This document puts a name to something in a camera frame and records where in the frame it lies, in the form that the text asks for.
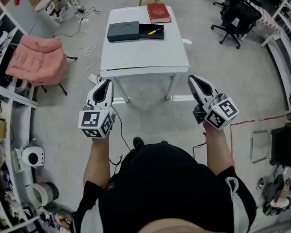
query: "white cable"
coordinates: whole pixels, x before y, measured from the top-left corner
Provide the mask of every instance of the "white cable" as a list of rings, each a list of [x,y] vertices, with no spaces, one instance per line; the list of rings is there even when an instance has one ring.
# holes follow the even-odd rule
[[[83,23],[83,22],[81,22],[81,23],[82,23],[82,32],[83,32],[83,33],[87,33],[87,34],[92,34],[92,33],[89,32],[89,31],[83,31],[84,23]],[[94,65],[96,65],[96,61],[93,60],[92,57],[90,56],[90,54],[91,54],[91,53],[94,51],[94,49],[95,49],[95,45],[92,44],[92,45],[90,45],[88,48],[80,47],[82,41],[83,41],[85,38],[86,38],[86,37],[82,38],[82,40],[81,40],[80,43],[78,44],[78,48],[79,48],[79,49],[83,49],[83,50],[84,50],[84,55],[85,55],[87,58],[90,58],[91,61],[93,61],[93,63],[90,64],[90,65],[87,67],[87,69],[86,69],[86,76],[89,78],[88,70],[89,70],[91,67],[93,67]]]

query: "black tray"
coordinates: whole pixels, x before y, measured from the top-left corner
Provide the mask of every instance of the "black tray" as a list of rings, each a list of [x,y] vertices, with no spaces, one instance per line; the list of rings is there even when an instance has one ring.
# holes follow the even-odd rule
[[[153,30],[158,30],[154,34],[148,34]],[[164,25],[159,24],[139,24],[139,37],[140,38],[148,38],[148,39],[159,39],[164,40]]]

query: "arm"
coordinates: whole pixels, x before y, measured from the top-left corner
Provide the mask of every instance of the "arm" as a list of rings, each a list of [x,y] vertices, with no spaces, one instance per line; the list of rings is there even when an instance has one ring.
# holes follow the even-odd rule
[[[91,154],[84,172],[83,185],[86,181],[101,187],[107,185],[110,179],[109,135],[105,139],[93,140]]]
[[[216,130],[204,121],[207,141],[207,166],[218,175],[230,166],[235,166],[233,157],[228,149],[223,130]]]

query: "dark gray box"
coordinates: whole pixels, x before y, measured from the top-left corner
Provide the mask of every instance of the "dark gray box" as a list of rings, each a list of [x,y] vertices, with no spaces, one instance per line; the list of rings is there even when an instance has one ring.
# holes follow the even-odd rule
[[[109,42],[139,39],[139,21],[113,23],[109,25],[107,38]]]

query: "red book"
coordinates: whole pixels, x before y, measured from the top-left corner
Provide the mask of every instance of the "red book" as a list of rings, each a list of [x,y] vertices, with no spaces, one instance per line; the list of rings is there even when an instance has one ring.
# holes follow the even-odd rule
[[[150,3],[147,5],[147,11],[151,23],[171,22],[170,15],[163,3]]]

